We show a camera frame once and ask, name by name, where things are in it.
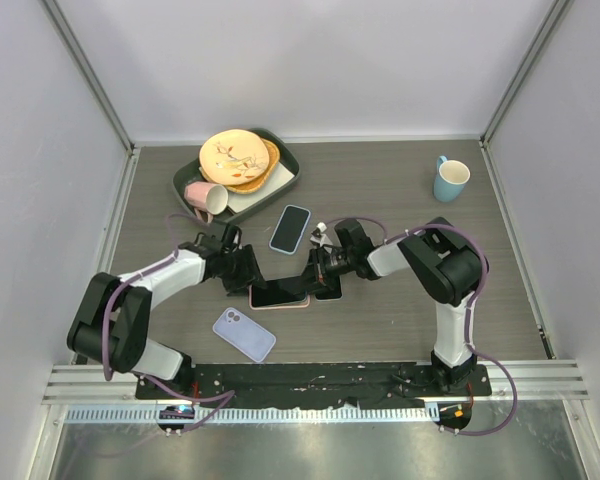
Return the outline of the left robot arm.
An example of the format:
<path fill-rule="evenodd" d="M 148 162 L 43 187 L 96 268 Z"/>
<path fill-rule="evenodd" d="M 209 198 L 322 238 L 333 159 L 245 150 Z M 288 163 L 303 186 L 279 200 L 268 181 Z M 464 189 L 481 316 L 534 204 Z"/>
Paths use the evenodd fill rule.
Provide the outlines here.
<path fill-rule="evenodd" d="M 200 232 L 164 259 L 119 276 L 96 274 L 86 288 L 67 335 L 74 353 L 103 366 L 105 378 L 133 373 L 157 380 L 170 398 L 185 397 L 193 386 L 190 356 L 149 338 L 151 312 L 165 300 L 209 279 L 219 279 L 227 294 L 263 287 L 253 247 L 241 244 L 241 229 L 222 223 Z"/>

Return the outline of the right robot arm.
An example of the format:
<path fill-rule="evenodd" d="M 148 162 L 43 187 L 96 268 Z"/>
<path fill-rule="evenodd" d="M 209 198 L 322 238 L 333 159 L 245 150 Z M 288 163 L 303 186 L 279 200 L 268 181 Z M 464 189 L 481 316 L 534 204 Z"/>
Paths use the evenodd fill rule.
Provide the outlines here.
<path fill-rule="evenodd" d="M 354 273 L 375 281 L 411 270 L 435 302 L 436 341 L 429 382 L 452 395 L 469 384 L 478 354 L 472 340 L 473 305 L 489 273 L 484 254 L 446 219 L 407 230 L 376 245 L 358 218 L 335 222 L 339 243 L 327 239 L 327 225 L 312 232 L 306 266 L 296 277 L 268 280 L 250 289 L 250 305 L 280 306 L 342 297 L 341 277 Z"/>

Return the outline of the white-edged phone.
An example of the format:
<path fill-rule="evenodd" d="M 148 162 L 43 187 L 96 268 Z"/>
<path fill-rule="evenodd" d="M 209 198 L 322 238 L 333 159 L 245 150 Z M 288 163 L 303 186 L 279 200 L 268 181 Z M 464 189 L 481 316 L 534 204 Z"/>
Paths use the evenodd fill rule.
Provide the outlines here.
<path fill-rule="evenodd" d="M 337 279 L 329 288 L 314 294 L 317 301 L 333 301 L 342 298 L 341 281 Z"/>

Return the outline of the teal-edged phone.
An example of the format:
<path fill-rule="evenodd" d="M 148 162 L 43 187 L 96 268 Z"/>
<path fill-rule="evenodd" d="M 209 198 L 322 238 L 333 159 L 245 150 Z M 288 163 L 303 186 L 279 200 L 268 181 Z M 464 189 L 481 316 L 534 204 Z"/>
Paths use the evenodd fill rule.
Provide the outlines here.
<path fill-rule="evenodd" d="M 305 291 L 293 279 L 269 280 L 266 286 L 250 287 L 250 306 L 253 309 L 299 304 L 308 299 Z"/>

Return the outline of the pink phone case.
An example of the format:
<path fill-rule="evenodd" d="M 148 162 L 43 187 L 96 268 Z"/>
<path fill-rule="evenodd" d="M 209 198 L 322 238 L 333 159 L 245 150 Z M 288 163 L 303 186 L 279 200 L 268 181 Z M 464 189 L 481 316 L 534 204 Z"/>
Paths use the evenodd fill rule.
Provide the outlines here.
<path fill-rule="evenodd" d="M 303 308 L 309 305 L 310 298 L 304 302 L 297 303 L 267 303 L 266 302 L 266 290 L 265 287 L 258 287 L 252 285 L 249 289 L 249 306 L 253 310 L 272 310 L 272 309 L 289 309 L 289 308 Z"/>

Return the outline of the lavender phone case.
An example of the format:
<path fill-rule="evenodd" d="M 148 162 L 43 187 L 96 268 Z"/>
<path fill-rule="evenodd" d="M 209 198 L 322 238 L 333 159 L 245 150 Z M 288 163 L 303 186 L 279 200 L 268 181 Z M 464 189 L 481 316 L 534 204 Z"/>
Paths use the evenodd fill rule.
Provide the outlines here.
<path fill-rule="evenodd" d="M 262 363 L 276 344 L 274 334 L 235 308 L 227 308 L 212 331 L 255 363 Z"/>

